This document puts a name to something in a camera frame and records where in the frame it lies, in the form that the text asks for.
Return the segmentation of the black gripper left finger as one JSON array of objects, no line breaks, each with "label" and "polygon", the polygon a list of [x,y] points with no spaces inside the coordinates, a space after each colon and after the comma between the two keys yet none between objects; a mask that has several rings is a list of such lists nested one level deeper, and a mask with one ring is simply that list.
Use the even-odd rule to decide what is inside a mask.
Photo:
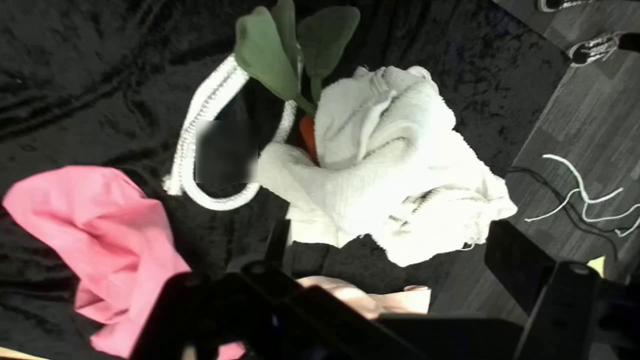
[{"label": "black gripper left finger", "polygon": [[266,235],[266,254],[219,278],[169,278],[130,360],[222,360],[222,346],[248,348],[241,360],[413,360],[413,348],[321,288],[282,271],[288,219]]}]

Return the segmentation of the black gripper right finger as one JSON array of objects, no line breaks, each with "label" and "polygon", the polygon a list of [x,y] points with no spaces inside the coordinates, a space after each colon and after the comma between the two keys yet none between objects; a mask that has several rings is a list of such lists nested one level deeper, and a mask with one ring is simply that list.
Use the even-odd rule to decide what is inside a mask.
[{"label": "black gripper right finger", "polygon": [[514,360],[640,360],[640,291],[575,259],[553,259],[505,219],[483,261],[525,311]]}]

